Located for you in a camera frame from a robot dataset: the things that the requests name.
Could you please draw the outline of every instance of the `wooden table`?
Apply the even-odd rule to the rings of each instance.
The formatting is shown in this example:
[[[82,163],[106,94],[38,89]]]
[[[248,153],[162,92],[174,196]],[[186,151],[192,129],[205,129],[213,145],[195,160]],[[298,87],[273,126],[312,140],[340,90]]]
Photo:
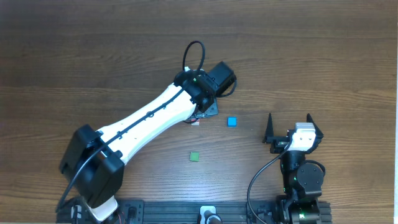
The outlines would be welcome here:
[[[204,69],[221,60],[234,69],[235,93],[219,100],[218,116],[179,123],[141,149],[118,197],[245,201],[275,156],[261,142],[268,113],[276,134],[311,113],[325,138],[307,158],[327,168],[321,200],[334,222],[392,223],[396,10],[374,0],[1,0],[0,222],[54,222],[74,130],[152,101],[198,39]],[[193,47],[187,63],[199,57]],[[263,200],[282,193],[277,165],[252,189]]]

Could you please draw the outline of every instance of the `wood grain surface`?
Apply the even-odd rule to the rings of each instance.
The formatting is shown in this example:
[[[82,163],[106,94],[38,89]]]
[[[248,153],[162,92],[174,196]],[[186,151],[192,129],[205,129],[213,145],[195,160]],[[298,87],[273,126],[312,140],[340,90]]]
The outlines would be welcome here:
[[[224,60],[238,87],[218,116],[141,149],[119,198],[245,201],[275,156],[261,142],[267,114],[285,134],[311,113],[325,138],[308,158],[327,168],[320,199],[333,221],[392,223],[397,3],[375,0],[0,0],[0,222],[54,222],[74,130],[152,101],[195,39],[203,68]],[[193,47],[187,63],[199,56]],[[277,165],[252,189],[262,200],[282,193]]]

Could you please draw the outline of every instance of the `black end effector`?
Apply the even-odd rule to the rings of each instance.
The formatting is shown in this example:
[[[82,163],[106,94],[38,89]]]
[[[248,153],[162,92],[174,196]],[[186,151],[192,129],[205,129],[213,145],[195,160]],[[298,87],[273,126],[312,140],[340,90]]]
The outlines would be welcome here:
[[[175,86],[188,85],[185,90],[191,97],[192,103],[198,105],[201,112],[205,112],[222,93],[236,81],[236,75],[227,64],[220,62],[209,73],[200,71],[182,71],[174,78]]]
[[[309,153],[313,152],[318,147],[318,145],[321,143],[322,138],[323,138],[323,133],[318,128],[318,126],[315,124],[315,122],[313,121],[310,114],[307,114],[307,122],[313,123],[313,125],[315,127],[315,134],[316,134],[313,146],[306,152],[306,154],[309,154]],[[264,136],[264,139],[262,140],[262,143],[271,144],[270,153],[280,154],[285,149],[286,145],[288,145],[288,143],[290,141],[291,136],[289,136],[289,135],[292,135],[293,133],[294,133],[294,130],[288,130],[286,136],[274,136],[274,126],[272,124],[272,116],[271,116],[271,113],[269,113],[266,134]]]
[[[104,142],[100,133],[88,124],[73,134],[61,160],[60,171],[70,181],[77,170]],[[111,198],[122,186],[124,163],[121,152],[113,152],[106,147],[83,168],[75,187],[85,202],[96,208]]]

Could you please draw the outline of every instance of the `green block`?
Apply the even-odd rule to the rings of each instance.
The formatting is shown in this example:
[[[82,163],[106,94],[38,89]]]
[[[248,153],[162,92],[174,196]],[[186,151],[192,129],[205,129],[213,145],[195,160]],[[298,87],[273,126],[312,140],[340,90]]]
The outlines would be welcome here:
[[[190,161],[199,162],[199,152],[191,152]]]

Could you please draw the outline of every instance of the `wooden tabletop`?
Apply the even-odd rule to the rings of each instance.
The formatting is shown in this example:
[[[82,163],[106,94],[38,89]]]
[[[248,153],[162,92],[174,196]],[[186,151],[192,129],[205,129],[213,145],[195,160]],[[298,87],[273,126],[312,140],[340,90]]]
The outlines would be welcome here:
[[[117,197],[243,202],[275,156],[261,142],[268,113],[278,135],[310,113],[325,137],[307,158],[326,166],[320,200],[334,222],[392,223],[397,4],[374,0],[1,0],[0,222],[54,222],[74,130],[151,102],[196,39],[203,68],[225,61],[238,87],[218,116],[178,123],[142,148]],[[187,64],[199,57],[195,46]],[[251,195],[282,193],[273,165]]]

